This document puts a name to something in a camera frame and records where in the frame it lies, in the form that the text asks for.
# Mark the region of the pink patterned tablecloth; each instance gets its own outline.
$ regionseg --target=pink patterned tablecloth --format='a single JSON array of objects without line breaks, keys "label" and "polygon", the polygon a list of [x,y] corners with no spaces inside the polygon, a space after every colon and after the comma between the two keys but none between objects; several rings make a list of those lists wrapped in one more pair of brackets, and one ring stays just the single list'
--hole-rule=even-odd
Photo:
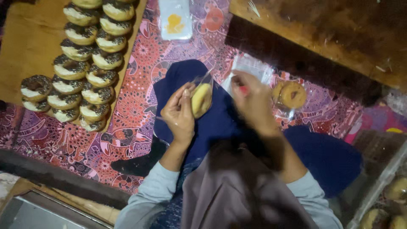
[{"label": "pink patterned tablecloth", "polygon": [[[60,123],[45,114],[9,104],[0,113],[0,148],[51,163],[77,175],[134,193],[142,177],[114,171],[110,162],[130,159],[149,152],[157,100],[153,83],[165,77],[170,65],[198,59],[212,76],[222,82],[233,59],[242,53],[224,44],[232,17],[228,0],[191,1],[193,37],[186,42],[162,41],[158,28],[158,2],[150,0],[133,46],[122,87],[107,133],[87,132],[80,126]],[[279,79],[287,73],[279,72]],[[343,138],[360,116],[362,106],[333,91],[305,82],[313,93],[294,120],[278,119],[282,128],[308,125],[312,131]],[[132,129],[133,135],[123,133]]]}]

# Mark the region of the woman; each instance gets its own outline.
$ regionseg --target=woman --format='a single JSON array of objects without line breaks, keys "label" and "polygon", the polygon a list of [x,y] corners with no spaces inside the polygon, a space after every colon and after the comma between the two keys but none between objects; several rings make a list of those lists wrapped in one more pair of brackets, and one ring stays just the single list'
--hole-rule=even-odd
[{"label": "woman", "polygon": [[[267,155],[256,158],[244,144],[237,149],[225,142],[212,147],[183,184],[181,228],[342,228],[324,191],[278,129],[269,106],[270,88],[252,75],[235,74],[234,104],[263,141]],[[248,95],[240,91],[241,85]],[[194,139],[193,88],[184,84],[161,110],[173,141],[121,211],[115,228],[150,228],[172,199]]]}]

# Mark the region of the wooden surface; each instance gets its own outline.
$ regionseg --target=wooden surface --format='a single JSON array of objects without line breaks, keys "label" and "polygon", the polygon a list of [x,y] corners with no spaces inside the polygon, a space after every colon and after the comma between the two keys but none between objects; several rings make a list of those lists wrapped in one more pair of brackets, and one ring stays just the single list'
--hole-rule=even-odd
[{"label": "wooden surface", "polygon": [[403,0],[231,0],[229,11],[336,63],[407,92]]},{"label": "wooden surface", "polygon": [[[68,22],[63,7],[70,0],[36,0],[35,4],[14,2],[11,4],[4,28],[4,36],[0,50],[0,99],[22,106],[20,83],[22,79],[35,74],[52,78],[54,59],[62,54],[59,46],[66,38],[63,30]],[[123,82],[131,49],[137,36],[147,0],[140,0],[136,8],[136,22],[132,33],[129,33],[125,63],[119,68],[119,81],[115,84],[116,98]],[[111,112],[116,104],[111,104]],[[110,115],[102,132],[110,123]]]},{"label": "wooden surface", "polygon": [[[99,218],[112,225],[114,225],[114,223],[116,222],[117,216],[120,212],[115,208],[106,205],[101,205],[96,202],[74,196],[72,194],[63,192],[58,189],[53,189],[41,184],[36,185],[24,178],[18,179],[18,181],[15,183],[13,188],[8,193],[5,203],[10,201],[14,196],[27,193],[30,190],[39,190],[41,192],[44,192],[45,194],[48,194],[68,205],[71,205],[89,215]],[[0,212],[2,212],[5,206],[6,206],[5,204],[0,206]]]}]

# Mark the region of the long-sleeve shirt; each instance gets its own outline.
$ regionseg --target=long-sleeve shirt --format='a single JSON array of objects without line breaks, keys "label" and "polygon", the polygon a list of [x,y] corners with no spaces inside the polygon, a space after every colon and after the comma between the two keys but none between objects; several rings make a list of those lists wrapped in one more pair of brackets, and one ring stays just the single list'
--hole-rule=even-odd
[{"label": "long-sleeve shirt", "polygon": [[[173,197],[178,176],[179,172],[169,171],[157,162],[139,186],[138,193],[130,197],[128,205],[120,212],[114,228],[150,228]],[[299,180],[287,184],[287,187],[320,229],[343,229],[329,208],[324,191],[309,171]]]}]

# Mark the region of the woman's left hand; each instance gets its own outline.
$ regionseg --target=woman's left hand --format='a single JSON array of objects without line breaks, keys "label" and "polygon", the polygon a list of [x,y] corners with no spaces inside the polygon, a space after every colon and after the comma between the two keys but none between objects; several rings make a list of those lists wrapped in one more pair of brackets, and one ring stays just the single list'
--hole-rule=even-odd
[{"label": "woman's left hand", "polygon": [[171,95],[161,117],[173,133],[174,142],[189,145],[194,137],[195,119],[191,108],[191,92],[195,84],[186,83]]}]

